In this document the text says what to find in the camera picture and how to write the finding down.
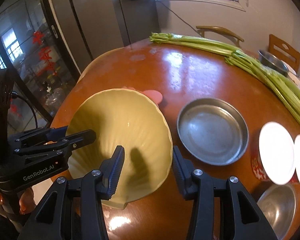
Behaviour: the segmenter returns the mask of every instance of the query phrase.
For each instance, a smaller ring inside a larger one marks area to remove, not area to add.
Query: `stainless steel bowl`
[[[241,114],[216,98],[190,102],[179,113],[177,131],[183,145],[199,160],[229,165],[245,153],[249,132]]]
[[[258,206],[269,221],[278,240],[287,234],[297,206],[296,192],[293,186],[272,185],[258,200]]]
[[[289,72],[288,67],[282,62],[282,60],[265,50],[259,50],[259,60],[262,65],[272,68],[284,76],[286,76]]]

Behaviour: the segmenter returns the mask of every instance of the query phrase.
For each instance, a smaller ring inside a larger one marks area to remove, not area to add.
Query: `chair backrest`
[[[244,42],[244,39],[241,38],[239,35],[235,34],[231,30],[228,30],[228,29],[223,28],[223,27],[219,27],[219,26],[197,26],[196,28],[198,29],[198,33],[203,38],[204,38],[204,33],[205,32],[214,32],[214,33],[218,33],[218,34],[221,34],[221,35],[226,35],[226,36],[236,38],[237,39],[237,43],[236,43],[237,47],[240,47],[240,41]]]
[[[275,49],[274,46],[277,46],[278,48],[282,49],[285,53],[287,53],[291,57],[288,57],[287,55],[283,54],[281,51]],[[276,56],[278,59],[281,59],[287,64],[289,64],[290,67],[292,67],[296,72],[298,71],[300,65],[300,53],[296,51],[293,47],[291,47],[288,43],[279,39],[273,34],[269,35],[269,52],[272,55]]]

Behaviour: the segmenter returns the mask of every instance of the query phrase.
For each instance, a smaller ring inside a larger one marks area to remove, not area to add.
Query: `round table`
[[[251,154],[258,151],[262,126],[275,121],[282,124],[294,139],[300,125],[283,103],[263,83],[236,66],[226,64],[224,57],[196,49],[139,41],[114,51],[96,61],[73,88],[60,107],[52,127],[68,125],[78,107],[102,90],[121,87],[157,90],[162,93],[159,105],[170,127],[173,144],[195,168],[215,178],[234,175],[257,200],[271,183],[258,180],[250,165]],[[182,145],[176,129],[181,108],[196,98],[220,98],[234,106],[244,117],[249,129],[249,146],[244,156],[228,166],[212,166],[194,158]],[[68,171],[55,176],[71,178]],[[297,210],[285,239],[300,225],[300,185]],[[192,201],[184,201],[178,192],[172,171],[153,194],[129,203],[124,210],[103,206],[110,240],[174,239],[184,240],[189,226]],[[220,206],[215,199],[214,233],[219,236]]]

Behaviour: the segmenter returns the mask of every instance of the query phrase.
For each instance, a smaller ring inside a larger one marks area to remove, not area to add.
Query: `bowl rim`
[[[271,63],[271,64],[274,65],[275,67],[279,68],[281,71],[284,71],[284,72],[286,72],[286,73],[289,73],[289,72],[290,72],[290,71],[289,71],[289,68],[287,67],[287,65],[285,64],[285,62],[284,62],[283,60],[279,59],[278,57],[276,57],[275,55],[271,54],[269,51],[266,51],[266,50],[264,50],[264,49],[259,49],[259,50],[258,50],[258,53],[259,53],[259,55],[261,55],[266,61],[268,61],[269,63]],[[281,67],[275,65],[274,63],[272,63],[271,61],[269,61],[269,60],[265,57],[264,53],[265,53],[265,54],[269,54],[269,55],[271,55],[272,57],[274,57],[275,59],[281,61],[282,64],[284,65],[285,69],[284,69],[284,68],[281,68]]]
[[[126,89],[126,88],[111,88],[111,89],[102,90],[102,91],[100,91],[100,92],[97,92],[97,93],[93,94],[92,96],[88,97],[88,98],[87,98],[87,99],[86,99],[86,100],[85,100],[85,101],[77,108],[77,110],[75,111],[74,115],[77,113],[77,111],[80,109],[80,107],[82,107],[83,104],[84,104],[86,101],[88,101],[90,98],[92,98],[93,96],[99,95],[99,94],[104,93],[104,92],[109,92],[109,91],[121,91],[121,90],[125,90],[125,91],[129,91],[129,92],[131,92],[131,93],[138,94],[138,95],[140,95],[140,96],[146,98],[146,100],[147,100],[148,102],[150,102],[153,106],[155,106],[155,109],[156,109],[157,112],[161,115],[161,117],[162,117],[162,119],[163,119],[163,122],[164,122],[165,126],[166,126],[167,129],[168,129],[167,132],[168,132],[168,135],[169,135],[169,140],[170,140],[170,142],[171,142],[171,150],[170,150],[170,158],[171,158],[171,161],[170,161],[169,168],[167,169],[167,174],[166,174],[165,178],[157,185],[157,187],[154,188],[154,190],[151,190],[151,192],[149,192],[147,195],[144,195],[144,196],[142,196],[142,197],[140,197],[140,198],[138,198],[138,199],[132,200],[132,201],[127,201],[127,202],[125,202],[125,203],[114,202],[114,201],[111,201],[111,199],[108,200],[106,203],[104,203],[104,201],[102,202],[103,205],[106,205],[106,206],[109,206],[109,207],[113,207],[113,208],[120,208],[120,207],[122,207],[122,209],[124,209],[124,208],[127,206],[128,203],[137,201],[137,200],[139,200],[139,199],[142,199],[142,198],[147,197],[147,196],[149,196],[150,194],[154,193],[154,192],[155,192],[159,187],[161,187],[161,185],[167,180],[167,178],[168,178],[168,176],[169,176],[169,173],[170,173],[170,170],[171,170],[171,166],[172,166],[173,141],[172,141],[171,130],[170,130],[170,128],[169,128],[169,125],[168,125],[168,123],[167,123],[167,120],[165,119],[163,113],[160,111],[159,107],[158,107],[158,106],[157,106],[150,98],[148,98],[146,95],[144,95],[144,94],[142,94],[142,93],[140,93],[140,92],[138,92],[138,91],[136,91],[136,90]]]
[[[296,210],[297,210],[297,193],[296,193],[296,190],[293,187],[293,185],[291,185],[290,183],[287,183],[287,184],[284,184],[284,185],[277,185],[277,184],[271,185],[269,188],[267,188],[264,191],[264,193],[258,199],[257,205],[259,206],[259,203],[260,203],[261,200],[263,200],[264,198],[266,198],[271,192],[273,192],[276,188],[279,188],[279,187],[288,187],[292,191],[293,200],[294,200],[293,216],[292,216],[292,219],[291,219],[289,227],[287,228],[286,232],[284,233],[284,235],[282,237],[282,239],[284,239],[285,236],[287,235],[287,233],[289,232],[291,226],[292,226],[293,220],[294,220],[295,215],[296,215]]]
[[[186,144],[184,143],[184,141],[183,141],[183,139],[182,139],[182,136],[180,135],[179,122],[180,122],[181,114],[183,114],[183,112],[184,112],[184,110],[186,109],[186,107],[188,107],[190,104],[192,104],[192,103],[195,102],[195,101],[202,100],[202,99],[216,100],[216,101],[220,101],[220,102],[222,102],[222,103],[224,103],[224,104],[227,104],[228,106],[230,106],[231,108],[233,108],[233,109],[239,114],[239,116],[240,116],[240,117],[242,118],[242,120],[243,120],[243,123],[244,123],[244,125],[245,125],[246,130],[247,130],[247,141],[246,141],[246,143],[245,143],[245,146],[244,146],[242,152],[239,154],[239,157],[238,157],[237,159],[233,160],[233,161],[230,162],[230,163],[227,163],[227,164],[216,164],[216,163],[208,162],[208,161],[202,160],[201,158],[198,158],[198,156],[196,156],[194,153],[192,153],[192,151],[190,151],[190,150],[188,149],[188,147],[186,146]],[[248,145],[249,145],[249,129],[248,129],[248,126],[247,126],[247,123],[246,123],[245,119],[243,118],[243,116],[240,114],[240,112],[239,112],[234,106],[232,106],[232,105],[229,104],[228,102],[223,101],[223,100],[221,100],[221,99],[219,99],[219,98],[197,98],[197,99],[195,99],[195,100],[190,101],[190,102],[187,103],[185,106],[183,106],[183,107],[181,108],[181,110],[179,111],[179,114],[178,114],[178,117],[177,117],[177,133],[178,133],[178,136],[179,136],[179,138],[180,138],[180,140],[181,140],[183,146],[187,149],[188,152],[191,153],[192,156],[194,156],[196,159],[198,159],[198,160],[200,160],[200,161],[202,161],[202,162],[204,162],[204,163],[207,163],[207,164],[210,164],[210,165],[213,165],[213,166],[228,166],[228,165],[231,165],[232,163],[235,163],[236,161],[238,161],[239,159],[242,158],[242,156],[243,156],[243,155],[245,154],[245,152],[247,151],[247,148],[248,148]]]

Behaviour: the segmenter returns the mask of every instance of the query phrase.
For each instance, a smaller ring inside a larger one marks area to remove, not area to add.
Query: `yellow bowl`
[[[128,89],[110,89],[88,98],[77,110],[67,135],[93,129],[97,139],[72,152],[69,171],[76,179],[112,156],[117,145],[125,160],[115,194],[103,204],[124,209],[166,180],[172,163],[172,138],[159,108],[145,95]]]

